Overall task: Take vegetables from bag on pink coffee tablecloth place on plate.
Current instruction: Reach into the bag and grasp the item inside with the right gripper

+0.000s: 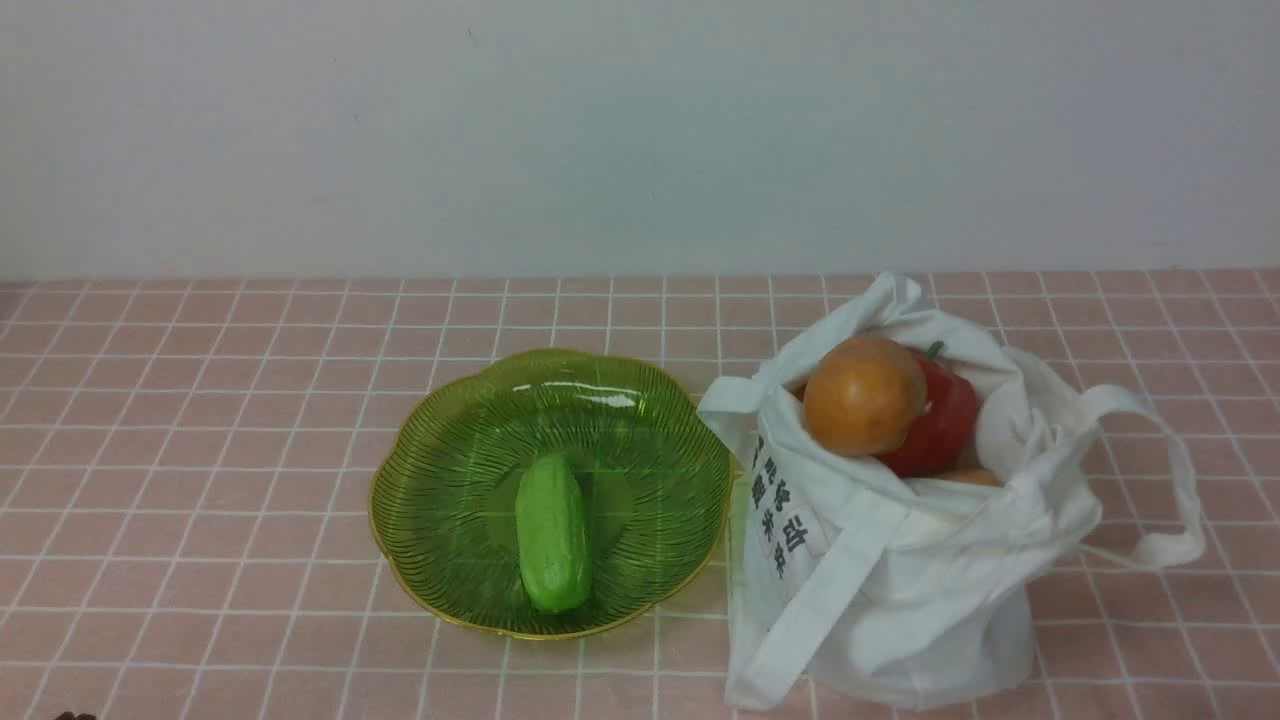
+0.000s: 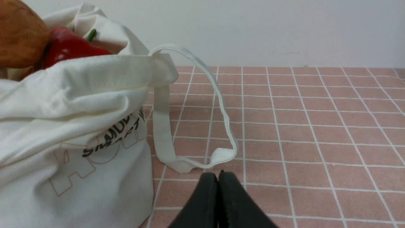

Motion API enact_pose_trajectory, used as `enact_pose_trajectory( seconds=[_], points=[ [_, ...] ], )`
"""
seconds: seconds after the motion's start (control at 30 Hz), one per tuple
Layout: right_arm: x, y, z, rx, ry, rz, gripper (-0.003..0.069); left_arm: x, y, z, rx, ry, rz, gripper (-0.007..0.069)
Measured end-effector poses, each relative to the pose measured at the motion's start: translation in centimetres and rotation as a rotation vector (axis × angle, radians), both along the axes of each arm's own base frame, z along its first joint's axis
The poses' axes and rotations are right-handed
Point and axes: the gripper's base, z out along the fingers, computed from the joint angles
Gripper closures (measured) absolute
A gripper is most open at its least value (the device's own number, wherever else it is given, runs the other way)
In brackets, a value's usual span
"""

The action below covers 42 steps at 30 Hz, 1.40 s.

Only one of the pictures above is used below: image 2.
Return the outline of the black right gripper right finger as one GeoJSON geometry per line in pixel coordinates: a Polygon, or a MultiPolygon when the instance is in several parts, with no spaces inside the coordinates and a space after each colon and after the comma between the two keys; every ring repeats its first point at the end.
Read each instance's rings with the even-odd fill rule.
{"type": "Polygon", "coordinates": [[[259,208],[233,172],[221,171],[219,184],[219,228],[277,228],[259,208]]]}

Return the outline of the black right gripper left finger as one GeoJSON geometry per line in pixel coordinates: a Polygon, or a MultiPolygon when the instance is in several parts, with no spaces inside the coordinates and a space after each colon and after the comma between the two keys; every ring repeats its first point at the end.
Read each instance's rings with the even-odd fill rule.
{"type": "Polygon", "coordinates": [[[194,192],[169,228],[217,228],[218,181],[214,173],[201,175],[194,192]]]}

